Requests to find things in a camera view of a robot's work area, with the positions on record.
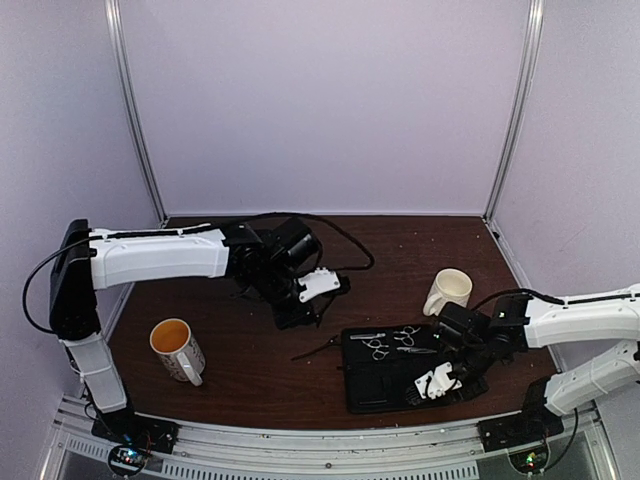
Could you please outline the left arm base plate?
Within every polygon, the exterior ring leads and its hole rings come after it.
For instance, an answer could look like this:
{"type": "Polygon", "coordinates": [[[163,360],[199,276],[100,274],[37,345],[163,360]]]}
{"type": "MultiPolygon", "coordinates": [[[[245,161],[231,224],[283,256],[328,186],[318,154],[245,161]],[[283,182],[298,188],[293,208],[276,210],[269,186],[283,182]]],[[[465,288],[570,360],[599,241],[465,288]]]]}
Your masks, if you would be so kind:
{"type": "Polygon", "coordinates": [[[145,451],[171,454],[179,433],[173,421],[147,417],[136,413],[132,403],[124,409],[103,413],[93,401],[95,411],[91,433],[93,436],[145,451]]]}

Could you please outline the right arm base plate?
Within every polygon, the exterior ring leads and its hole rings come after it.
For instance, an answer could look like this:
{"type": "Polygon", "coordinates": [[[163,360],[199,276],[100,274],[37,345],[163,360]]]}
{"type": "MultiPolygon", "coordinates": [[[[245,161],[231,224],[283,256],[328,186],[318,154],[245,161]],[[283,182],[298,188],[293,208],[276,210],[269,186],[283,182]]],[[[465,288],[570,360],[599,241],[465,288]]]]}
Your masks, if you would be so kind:
{"type": "Polygon", "coordinates": [[[557,417],[525,418],[512,415],[481,421],[477,427],[485,452],[540,442],[564,432],[563,421],[557,417]]]}

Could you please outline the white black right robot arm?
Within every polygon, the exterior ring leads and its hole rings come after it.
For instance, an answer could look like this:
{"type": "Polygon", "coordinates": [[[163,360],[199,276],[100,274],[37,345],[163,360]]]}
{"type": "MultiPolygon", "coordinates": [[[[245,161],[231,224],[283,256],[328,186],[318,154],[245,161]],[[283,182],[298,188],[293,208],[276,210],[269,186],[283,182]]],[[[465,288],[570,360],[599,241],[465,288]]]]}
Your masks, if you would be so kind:
{"type": "Polygon", "coordinates": [[[614,346],[542,383],[541,403],[513,419],[519,440],[535,440],[578,406],[639,378],[639,287],[553,297],[531,289],[511,289],[487,297],[491,315],[447,303],[438,315],[436,337],[452,350],[438,365],[426,397],[439,399],[482,377],[497,361],[516,352],[556,344],[612,340],[614,346]]]}

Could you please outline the silver plain hair scissors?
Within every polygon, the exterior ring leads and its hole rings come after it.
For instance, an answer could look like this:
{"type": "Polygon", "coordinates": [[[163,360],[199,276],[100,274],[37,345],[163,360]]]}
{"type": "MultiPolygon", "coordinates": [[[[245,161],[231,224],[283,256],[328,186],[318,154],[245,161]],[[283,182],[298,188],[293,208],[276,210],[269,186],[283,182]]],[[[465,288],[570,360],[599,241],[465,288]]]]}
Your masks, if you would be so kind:
{"type": "Polygon", "coordinates": [[[380,339],[363,340],[362,343],[371,350],[374,361],[382,361],[389,355],[389,346],[380,339]]]}

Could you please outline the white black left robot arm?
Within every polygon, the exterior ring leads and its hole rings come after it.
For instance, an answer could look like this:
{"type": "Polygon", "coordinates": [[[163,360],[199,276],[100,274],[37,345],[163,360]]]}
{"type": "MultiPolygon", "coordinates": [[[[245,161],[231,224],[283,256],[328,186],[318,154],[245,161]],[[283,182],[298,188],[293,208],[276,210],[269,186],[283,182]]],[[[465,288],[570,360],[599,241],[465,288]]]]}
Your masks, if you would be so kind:
{"type": "Polygon", "coordinates": [[[101,333],[96,291],[173,278],[232,278],[254,289],[285,329],[310,321],[312,300],[340,285],[337,274],[324,268],[299,273],[320,249],[311,229],[296,218],[264,231],[241,220],[142,231],[91,229],[86,220],[76,220],[64,244],[45,260],[53,266],[49,324],[35,328],[67,348],[98,412],[106,414],[106,429],[133,444],[144,424],[127,409],[128,395],[101,333]]]}

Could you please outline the silver thinning scissors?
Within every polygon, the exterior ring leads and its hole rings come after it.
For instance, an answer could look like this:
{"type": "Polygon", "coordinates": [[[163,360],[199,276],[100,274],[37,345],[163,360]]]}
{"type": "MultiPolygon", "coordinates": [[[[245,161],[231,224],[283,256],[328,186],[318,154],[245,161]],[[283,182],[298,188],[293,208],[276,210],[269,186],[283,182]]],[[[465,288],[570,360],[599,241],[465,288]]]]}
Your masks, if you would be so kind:
{"type": "MultiPolygon", "coordinates": [[[[399,341],[402,345],[412,347],[415,345],[415,340],[413,336],[421,330],[421,327],[413,327],[413,326],[404,326],[399,330],[394,330],[392,334],[392,338],[395,341],[399,341]]],[[[381,338],[385,338],[387,336],[386,333],[364,333],[364,334],[354,334],[350,335],[350,340],[360,340],[360,341],[373,341],[381,338]]]]}

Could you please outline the black zip tool case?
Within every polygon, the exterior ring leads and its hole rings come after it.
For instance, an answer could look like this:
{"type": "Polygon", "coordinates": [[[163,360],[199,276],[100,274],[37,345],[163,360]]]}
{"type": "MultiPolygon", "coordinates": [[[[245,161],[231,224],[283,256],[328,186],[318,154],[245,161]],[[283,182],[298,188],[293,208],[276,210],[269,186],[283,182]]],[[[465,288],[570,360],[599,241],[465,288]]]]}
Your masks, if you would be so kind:
{"type": "Polygon", "coordinates": [[[427,401],[420,405],[410,405],[405,393],[410,384],[443,363],[439,356],[437,340],[429,332],[429,328],[419,325],[404,325],[377,328],[350,328],[340,334],[342,351],[342,371],[345,385],[347,410],[353,414],[373,414],[407,411],[416,409],[440,408],[471,400],[453,400],[444,397],[427,401]],[[437,354],[417,355],[403,354],[397,347],[408,347],[392,338],[394,330],[404,326],[421,327],[413,338],[415,345],[437,350],[437,354]],[[350,340],[349,336],[364,333],[386,333],[380,340],[389,346],[389,355],[382,361],[374,361],[371,350],[360,340],[350,340]]]}

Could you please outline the black hair clip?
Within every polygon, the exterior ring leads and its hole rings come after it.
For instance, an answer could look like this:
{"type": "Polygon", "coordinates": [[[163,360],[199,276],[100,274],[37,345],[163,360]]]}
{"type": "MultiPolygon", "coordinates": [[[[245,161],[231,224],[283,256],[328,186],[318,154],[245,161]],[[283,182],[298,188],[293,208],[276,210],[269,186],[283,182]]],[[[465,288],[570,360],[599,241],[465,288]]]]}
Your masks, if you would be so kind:
{"type": "Polygon", "coordinates": [[[326,350],[326,349],[329,349],[329,348],[332,348],[332,347],[339,347],[340,345],[341,345],[341,342],[339,341],[338,336],[335,335],[335,336],[331,337],[329,340],[327,340],[325,343],[323,343],[322,345],[320,345],[320,346],[318,346],[318,347],[316,347],[316,348],[314,348],[314,349],[312,349],[312,350],[310,350],[308,352],[305,352],[303,354],[299,354],[299,355],[296,355],[296,356],[292,357],[291,361],[295,362],[295,361],[303,360],[303,359],[309,358],[309,357],[311,357],[313,355],[316,355],[316,354],[318,354],[319,352],[321,352],[323,350],[326,350]]]}
{"type": "Polygon", "coordinates": [[[438,353],[437,350],[423,348],[423,347],[397,347],[396,351],[403,354],[417,354],[417,355],[431,355],[431,354],[438,353]]]}

